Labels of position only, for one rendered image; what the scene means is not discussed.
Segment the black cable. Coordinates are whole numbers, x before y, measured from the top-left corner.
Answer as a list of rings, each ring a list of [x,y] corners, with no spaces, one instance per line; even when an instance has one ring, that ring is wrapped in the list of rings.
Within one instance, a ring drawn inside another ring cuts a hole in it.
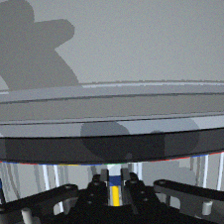
[[[3,189],[2,189],[2,181],[0,178],[0,200],[1,200],[1,204],[2,203],[6,203],[5,197],[4,197],[4,193],[3,193]]]

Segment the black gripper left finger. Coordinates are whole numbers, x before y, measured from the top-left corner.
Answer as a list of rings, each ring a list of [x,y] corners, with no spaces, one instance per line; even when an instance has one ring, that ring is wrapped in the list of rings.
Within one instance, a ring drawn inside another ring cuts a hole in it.
[[[60,202],[63,212],[55,215]],[[0,224],[47,224],[66,214],[66,222],[102,217],[104,205],[111,205],[108,168],[102,168],[82,190],[68,183],[0,204]]]

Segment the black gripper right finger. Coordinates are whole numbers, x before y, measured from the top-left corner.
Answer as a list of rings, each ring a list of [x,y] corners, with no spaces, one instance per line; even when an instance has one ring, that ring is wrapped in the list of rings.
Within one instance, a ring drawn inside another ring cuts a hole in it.
[[[224,191],[167,179],[156,180],[154,186],[149,186],[128,168],[120,168],[120,173],[122,205],[131,204],[134,214],[171,215],[173,210],[224,224]],[[169,206],[171,196],[179,199],[179,209]]]

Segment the yellow patch cord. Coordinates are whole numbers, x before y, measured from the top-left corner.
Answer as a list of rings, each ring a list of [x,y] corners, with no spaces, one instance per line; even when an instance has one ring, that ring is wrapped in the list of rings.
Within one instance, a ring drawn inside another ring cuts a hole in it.
[[[119,186],[112,186],[113,205],[119,206]]]

